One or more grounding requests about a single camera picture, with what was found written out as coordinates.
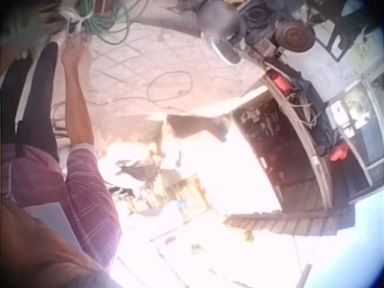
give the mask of hand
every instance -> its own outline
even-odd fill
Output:
[[[85,42],[80,37],[69,38],[61,55],[64,69],[77,69],[84,55]]]

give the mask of black pants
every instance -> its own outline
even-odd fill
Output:
[[[53,78],[58,45],[49,43],[38,59],[23,121],[15,133],[15,117],[32,58],[16,60],[9,67],[1,86],[1,144],[30,145],[59,161],[57,143],[50,121]]]

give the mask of person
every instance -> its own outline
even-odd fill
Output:
[[[98,171],[91,120],[79,81],[84,50],[85,42],[72,38],[61,56],[65,125],[72,146],[66,179],[58,164],[50,121],[58,44],[50,42],[35,66],[29,55],[15,60],[4,75],[0,275],[6,287],[88,287],[85,282],[92,287],[116,287],[105,270],[114,259],[122,232]],[[31,67],[35,70],[29,97],[15,129]],[[45,224],[37,218],[46,219]]]

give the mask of striped shirt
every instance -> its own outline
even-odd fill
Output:
[[[58,202],[82,248],[103,268],[114,259],[121,228],[115,204],[90,149],[73,149],[67,178],[51,155],[23,147],[16,158],[12,144],[1,146],[1,194],[21,208]]]

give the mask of tiled floor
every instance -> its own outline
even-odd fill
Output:
[[[123,32],[108,40],[118,41]],[[137,135],[149,129],[145,120],[154,112],[181,113],[217,101],[241,96],[263,71],[242,61],[237,66],[226,65],[199,38],[153,26],[133,24],[126,41],[118,46],[95,38],[89,45],[89,55],[81,71],[81,81],[97,135],[102,147],[124,135]],[[165,72],[181,71],[160,77]],[[183,91],[191,91],[179,98]],[[65,97],[62,67],[58,64],[53,103]],[[166,109],[148,101],[148,94]],[[130,97],[115,101],[121,97]],[[55,117],[61,117],[63,109]]]

